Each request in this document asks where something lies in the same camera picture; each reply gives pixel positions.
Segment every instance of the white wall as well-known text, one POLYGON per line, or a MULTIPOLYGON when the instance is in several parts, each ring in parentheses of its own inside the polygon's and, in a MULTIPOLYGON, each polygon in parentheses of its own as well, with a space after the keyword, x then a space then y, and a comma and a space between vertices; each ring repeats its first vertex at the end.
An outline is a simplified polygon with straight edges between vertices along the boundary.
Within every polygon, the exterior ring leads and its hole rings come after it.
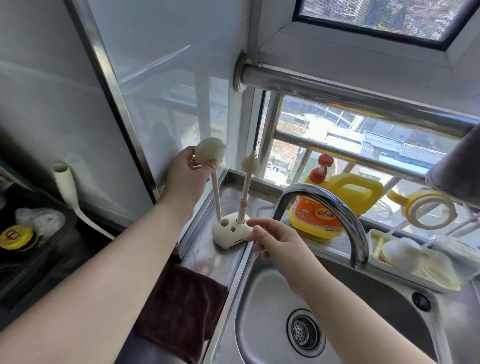
POLYGON ((295 0, 263 0, 259 62, 480 116, 480 12, 447 52, 293 23, 295 0))
POLYGON ((235 168, 242 94, 232 78, 250 0, 89 4, 157 185, 180 150, 210 136, 229 145, 225 165, 235 168))
POLYGON ((152 205, 61 0, 0 2, 0 153, 50 190, 70 164, 83 206, 118 224, 152 205))

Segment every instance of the chrome faucet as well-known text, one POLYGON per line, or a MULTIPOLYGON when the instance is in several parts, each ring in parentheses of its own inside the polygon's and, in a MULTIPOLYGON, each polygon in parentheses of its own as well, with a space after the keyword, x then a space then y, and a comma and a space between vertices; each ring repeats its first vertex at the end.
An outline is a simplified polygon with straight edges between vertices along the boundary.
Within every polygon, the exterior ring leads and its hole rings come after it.
POLYGON ((350 238, 350 244, 352 246, 350 265, 353 268, 365 268, 368 262, 369 254, 365 230, 352 210, 350 210, 350 208, 345 205, 342 200, 327 190, 313 184, 306 183, 296 183, 287 187, 276 203, 275 210, 272 214, 272 219, 280 221, 285 210, 287 209, 288 203, 296 196, 305 196, 311 198, 312 200, 324 205, 335 214, 350 238))

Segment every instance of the person's left hand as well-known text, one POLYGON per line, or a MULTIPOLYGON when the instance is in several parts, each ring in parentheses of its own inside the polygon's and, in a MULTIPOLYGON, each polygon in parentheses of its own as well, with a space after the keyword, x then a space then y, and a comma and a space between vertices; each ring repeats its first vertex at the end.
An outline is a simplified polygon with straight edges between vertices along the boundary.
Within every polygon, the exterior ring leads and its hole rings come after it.
POLYGON ((218 165, 211 160, 203 166, 196 166, 193 160, 194 146, 186 147, 171 162, 167 183, 160 201, 168 203, 175 210, 192 218, 195 205, 205 191, 207 181, 218 165))

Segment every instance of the white brush holder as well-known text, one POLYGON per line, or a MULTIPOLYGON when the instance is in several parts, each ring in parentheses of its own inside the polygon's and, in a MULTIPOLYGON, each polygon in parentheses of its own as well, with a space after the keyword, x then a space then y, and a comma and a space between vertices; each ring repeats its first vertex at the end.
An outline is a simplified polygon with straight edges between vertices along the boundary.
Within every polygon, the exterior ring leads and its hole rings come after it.
POLYGON ((246 220, 249 219, 245 215, 245 222, 239 224, 237 222, 238 212, 222 217, 220 224, 216 223, 213 226, 213 239, 218 246, 223 249, 228 249, 245 240, 248 234, 253 231, 253 228, 247 225, 246 220))

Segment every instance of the sink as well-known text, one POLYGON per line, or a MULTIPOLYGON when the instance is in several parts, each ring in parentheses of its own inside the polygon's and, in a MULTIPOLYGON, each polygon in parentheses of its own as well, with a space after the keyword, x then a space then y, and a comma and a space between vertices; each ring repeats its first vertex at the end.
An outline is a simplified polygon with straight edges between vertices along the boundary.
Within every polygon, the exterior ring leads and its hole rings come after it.
MULTIPOLYGON (((246 251, 245 270, 222 325, 220 319, 204 363, 341 363, 307 304, 268 261, 246 251)), ((372 273, 317 257, 338 280, 429 357, 438 361, 439 312, 435 295, 372 273), (418 309, 419 293, 431 309, 418 309)))

